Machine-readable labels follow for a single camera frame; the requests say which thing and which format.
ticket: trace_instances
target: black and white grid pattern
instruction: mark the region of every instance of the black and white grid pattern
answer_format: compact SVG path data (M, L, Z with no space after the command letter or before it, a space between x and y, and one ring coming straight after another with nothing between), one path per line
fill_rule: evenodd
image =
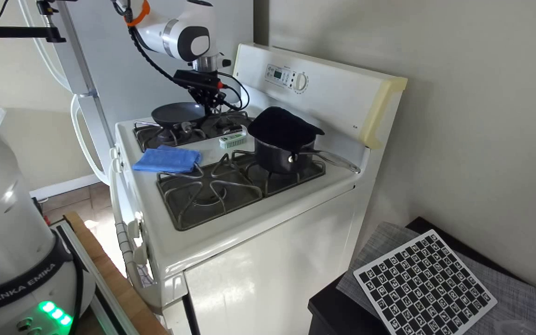
M391 333L466 333L497 300L428 231L358 268L356 277Z

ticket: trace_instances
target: burner grate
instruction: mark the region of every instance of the burner grate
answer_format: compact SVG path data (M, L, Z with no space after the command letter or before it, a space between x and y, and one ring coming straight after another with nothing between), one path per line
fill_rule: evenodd
M157 186L175 229L188 231L324 173L324 164L311 160L294 177L276 175L259 168L254 153L235 151L187 175L159 175Z
M134 136L142 151L157 149L160 145L179 147L187 143L203 142L209 138L241 132L250 125L244 112L213 114L198 123L175 123L172 127L134 125Z

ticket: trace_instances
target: wall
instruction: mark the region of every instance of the wall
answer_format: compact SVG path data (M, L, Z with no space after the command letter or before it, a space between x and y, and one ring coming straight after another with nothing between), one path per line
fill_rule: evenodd
M274 47L410 76L361 240L427 216L536 285L536 2L261 8Z
M0 24L25 24L17 2ZM92 175L71 129L69 101L30 39L0 39L0 106L8 110L0 130L32 190Z

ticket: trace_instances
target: wooden floor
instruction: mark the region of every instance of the wooden floor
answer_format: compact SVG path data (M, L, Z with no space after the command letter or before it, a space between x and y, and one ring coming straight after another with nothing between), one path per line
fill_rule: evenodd
M40 203L47 222L51 224L62 220L69 212L77 212L84 225L95 235L116 268L125 276L123 257L116 238L110 190L107 184L92 184L88 188L41 199Z

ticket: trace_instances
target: oven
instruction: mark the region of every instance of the oven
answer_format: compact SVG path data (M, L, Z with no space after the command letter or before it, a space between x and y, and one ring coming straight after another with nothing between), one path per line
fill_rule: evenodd
M246 112L175 129L118 123L120 246L134 289L174 333L308 333L309 298L352 259L406 80L252 45L237 60L233 75L252 93ZM246 127L267 106L324 129L326 158L293 175L263 170ZM241 142L226 145L227 134ZM159 145L201 160L192 173L134 173Z

